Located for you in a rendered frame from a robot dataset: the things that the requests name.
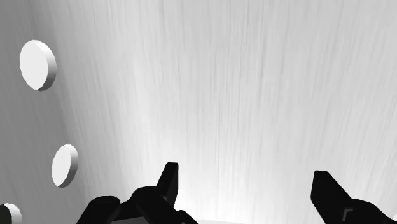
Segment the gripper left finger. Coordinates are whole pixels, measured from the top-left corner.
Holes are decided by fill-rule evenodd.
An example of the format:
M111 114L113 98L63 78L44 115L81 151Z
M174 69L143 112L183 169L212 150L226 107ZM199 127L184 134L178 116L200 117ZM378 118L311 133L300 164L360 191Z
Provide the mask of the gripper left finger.
M186 211L175 210L178 195L177 162L166 163L155 186L140 187L125 202L105 195L92 199L76 224L111 224L144 218L147 224L199 224Z

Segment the white wooden chest of drawers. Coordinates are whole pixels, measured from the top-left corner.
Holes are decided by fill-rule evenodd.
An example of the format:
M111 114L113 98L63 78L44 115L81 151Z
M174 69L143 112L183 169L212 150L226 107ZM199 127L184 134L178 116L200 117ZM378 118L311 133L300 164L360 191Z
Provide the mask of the white wooden chest of drawers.
M397 215L397 0L0 0L0 204L76 224L179 164L198 221Z

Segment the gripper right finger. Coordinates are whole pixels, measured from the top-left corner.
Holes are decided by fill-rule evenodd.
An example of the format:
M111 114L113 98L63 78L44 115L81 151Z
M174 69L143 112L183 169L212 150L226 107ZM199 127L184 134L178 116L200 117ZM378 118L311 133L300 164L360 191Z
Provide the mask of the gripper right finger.
M397 224L371 202L350 197L328 171L314 171L310 199L324 224Z

